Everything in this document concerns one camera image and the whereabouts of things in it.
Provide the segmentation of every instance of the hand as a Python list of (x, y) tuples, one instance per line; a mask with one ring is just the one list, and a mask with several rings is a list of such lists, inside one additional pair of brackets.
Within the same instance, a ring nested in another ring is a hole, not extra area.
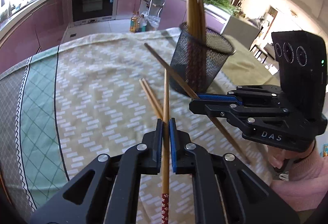
[(314, 147), (314, 141), (311, 143), (310, 147), (303, 153), (293, 152), (289, 150), (283, 150), (280, 148), (268, 146), (268, 158), (269, 162), (275, 168), (281, 168), (284, 164), (285, 159), (291, 158), (305, 158), (311, 154)]

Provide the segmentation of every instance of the pink sleeve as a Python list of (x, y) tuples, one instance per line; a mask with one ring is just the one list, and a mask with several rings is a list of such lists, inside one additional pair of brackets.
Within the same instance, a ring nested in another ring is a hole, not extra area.
[(328, 190), (328, 158), (317, 149), (289, 170), (289, 181), (274, 180), (271, 188), (295, 211), (315, 209)]

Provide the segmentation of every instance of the red patterned chopstick handle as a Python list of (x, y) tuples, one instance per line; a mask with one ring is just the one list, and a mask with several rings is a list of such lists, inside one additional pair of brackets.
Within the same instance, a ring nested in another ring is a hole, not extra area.
[(169, 223), (169, 195), (162, 193), (162, 224)]

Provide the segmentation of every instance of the camera lens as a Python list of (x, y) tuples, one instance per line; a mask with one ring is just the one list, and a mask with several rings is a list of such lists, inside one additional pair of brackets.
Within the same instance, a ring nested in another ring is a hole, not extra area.
[(292, 46), (288, 42), (284, 43), (284, 55), (288, 63), (294, 61), (294, 52)]
[(281, 57), (281, 46), (279, 43), (276, 43), (276, 54), (278, 55), (278, 57)]
[(307, 63), (307, 55), (303, 47), (299, 46), (296, 50), (297, 61), (304, 67)]

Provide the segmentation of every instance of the wrist strap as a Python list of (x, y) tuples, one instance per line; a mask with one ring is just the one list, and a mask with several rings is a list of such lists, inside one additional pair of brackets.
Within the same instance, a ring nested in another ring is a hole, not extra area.
[(297, 163), (303, 161), (304, 159), (308, 158), (308, 157), (313, 153), (313, 151), (314, 151), (316, 145), (317, 145), (317, 142), (316, 142), (316, 140), (315, 140), (315, 141), (314, 141), (314, 145), (313, 145), (313, 149), (312, 149), (311, 153), (310, 153), (308, 156), (306, 156), (306, 157), (299, 158), (299, 159), (295, 160), (295, 161), (294, 161), (294, 164), (297, 164)]

